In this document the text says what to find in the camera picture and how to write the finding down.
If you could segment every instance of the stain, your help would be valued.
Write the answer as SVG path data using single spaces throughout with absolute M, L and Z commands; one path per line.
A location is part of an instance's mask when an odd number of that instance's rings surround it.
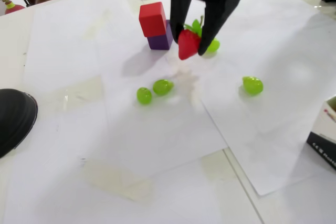
M 81 171 L 85 180 L 100 190 L 144 204 L 152 200 L 152 182 L 129 170 L 96 159 L 87 159 Z
M 94 39 L 97 32 L 112 19 L 112 12 L 106 9 L 102 15 L 96 19 L 84 33 L 84 39 Z

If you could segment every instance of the box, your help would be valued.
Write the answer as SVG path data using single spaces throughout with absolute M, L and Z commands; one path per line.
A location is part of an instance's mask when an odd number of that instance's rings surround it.
M 323 103 L 307 143 L 336 170 L 336 96 Z

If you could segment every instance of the strawberry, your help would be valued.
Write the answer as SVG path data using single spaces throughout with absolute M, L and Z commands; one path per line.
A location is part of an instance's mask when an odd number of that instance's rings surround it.
M 181 60 L 186 60 L 198 51 L 201 38 L 190 30 L 183 30 L 179 37 L 179 53 L 178 56 Z

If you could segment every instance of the white paper sheet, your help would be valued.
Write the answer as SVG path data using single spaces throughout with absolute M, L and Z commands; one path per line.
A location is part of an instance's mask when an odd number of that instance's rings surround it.
M 61 141 L 62 133 L 59 129 L 49 139 L 38 134 L 47 130 L 46 122 L 38 121 L 31 135 L 29 148 L 40 146 L 39 155 L 32 156 L 26 146 L 18 147 L 4 224 L 222 223 L 199 162 L 147 179 L 148 187 L 115 191 L 120 189 L 114 183 L 121 179 L 121 172 L 83 159 L 88 145 L 81 144 L 82 138 L 69 139 L 61 150 L 47 148 L 48 143 Z
M 305 141 L 336 92 L 335 34 L 335 21 L 300 0 L 241 0 L 216 36 L 217 54 L 169 58 L 199 78 L 208 112 L 260 195 L 327 165 Z M 243 76 L 259 77 L 263 93 L 245 95 Z
M 172 71 L 164 57 L 169 51 L 149 48 L 138 16 L 126 3 L 113 0 L 118 13 L 102 10 L 113 18 L 94 37 L 110 138 L 97 144 L 93 157 L 148 177 L 225 148 L 218 129 L 192 94 L 193 77 Z M 139 105 L 137 89 L 152 90 L 159 79 L 172 80 L 172 92 L 166 97 L 152 92 L 152 103 Z
M 85 3 L 62 0 L 35 10 L 24 84 L 36 98 L 98 74 L 93 43 L 84 39 L 92 22 Z

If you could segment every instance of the wooden block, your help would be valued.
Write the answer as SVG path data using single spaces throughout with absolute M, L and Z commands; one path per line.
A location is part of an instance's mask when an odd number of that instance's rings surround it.
M 147 37 L 148 44 L 152 50 L 169 50 L 173 42 L 173 35 L 170 29 L 169 20 L 166 21 L 166 33 L 164 35 Z
M 139 21 L 145 37 L 154 37 L 166 34 L 166 16 L 161 2 L 142 5 Z

